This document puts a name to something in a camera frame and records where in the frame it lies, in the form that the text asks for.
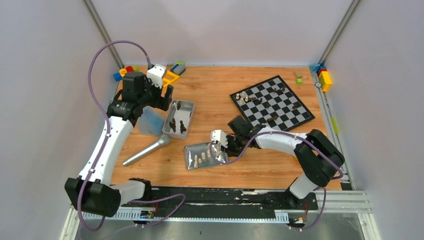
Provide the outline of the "tin box with dark pieces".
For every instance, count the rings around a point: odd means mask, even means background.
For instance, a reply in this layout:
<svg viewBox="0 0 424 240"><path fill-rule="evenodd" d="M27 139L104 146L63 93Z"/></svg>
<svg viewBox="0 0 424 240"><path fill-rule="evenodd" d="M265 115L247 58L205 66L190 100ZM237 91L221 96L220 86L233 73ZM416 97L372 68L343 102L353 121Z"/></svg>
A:
<svg viewBox="0 0 424 240"><path fill-rule="evenodd" d="M194 112L194 102L173 100L162 127L162 133L174 139L187 139Z"/></svg>

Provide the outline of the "tin lid with light pieces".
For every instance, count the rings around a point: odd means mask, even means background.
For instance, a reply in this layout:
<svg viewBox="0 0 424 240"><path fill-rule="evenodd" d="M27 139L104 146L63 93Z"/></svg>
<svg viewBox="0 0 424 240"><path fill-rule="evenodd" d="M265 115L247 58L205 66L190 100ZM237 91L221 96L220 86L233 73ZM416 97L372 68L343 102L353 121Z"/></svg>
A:
<svg viewBox="0 0 424 240"><path fill-rule="evenodd" d="M188 170L211 168L229 162L228 155L219 143L204 142L184 147L185 167Z"/></svg>

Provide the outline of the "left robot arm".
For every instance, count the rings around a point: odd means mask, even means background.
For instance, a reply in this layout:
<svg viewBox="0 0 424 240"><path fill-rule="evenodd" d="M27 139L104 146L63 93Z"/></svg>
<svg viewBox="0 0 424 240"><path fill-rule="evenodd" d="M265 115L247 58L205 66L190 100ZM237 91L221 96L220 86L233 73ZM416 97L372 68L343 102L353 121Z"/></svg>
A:
<svg viewBox="0 0 424 240"><path fill-rule="evenodd" d="M140 206L149 206L153 193L148 181L131 178L125 183L111 185L111 178L122 147L134 129L145 107L162 111L169 109L173 86L162 95L166 73L153 69L128 72L122 79L122 88L108 105L106 120L94 152L78 177L68 178L64 189L80 213L112 217L123 204L135 200Z"/></svg>

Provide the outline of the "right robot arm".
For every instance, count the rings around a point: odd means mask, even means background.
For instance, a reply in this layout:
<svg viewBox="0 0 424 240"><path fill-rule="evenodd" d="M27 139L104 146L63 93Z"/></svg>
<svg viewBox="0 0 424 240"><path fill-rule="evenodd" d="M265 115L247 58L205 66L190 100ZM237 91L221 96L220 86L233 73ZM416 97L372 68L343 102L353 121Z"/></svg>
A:
<svg viewBox="0 0 424 240"><path fill-rule="evenodd" d="M239 115L228 126L231 134L220 129L210 133L210 145L219 147L221 153L235 161L248 148L275 150L297 158L303 173L290 184L285 195L286 204L292 209L301 207L309 193L344 176L341 169L345 163L343 154L318 129L292 133L264 124L252 125Z"/></svg>

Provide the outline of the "black silver chess board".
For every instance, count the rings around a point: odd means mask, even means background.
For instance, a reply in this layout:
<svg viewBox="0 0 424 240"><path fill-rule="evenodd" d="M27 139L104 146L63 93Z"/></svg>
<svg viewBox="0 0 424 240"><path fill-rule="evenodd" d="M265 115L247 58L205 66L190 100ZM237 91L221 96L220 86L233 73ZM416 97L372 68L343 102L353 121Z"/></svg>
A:
<svg viewBox="0 0 424 240"><path fill-rule="evenodd" d="M315 119L312 112L279 75L229 95L253 126L288 132Z"/></svg>

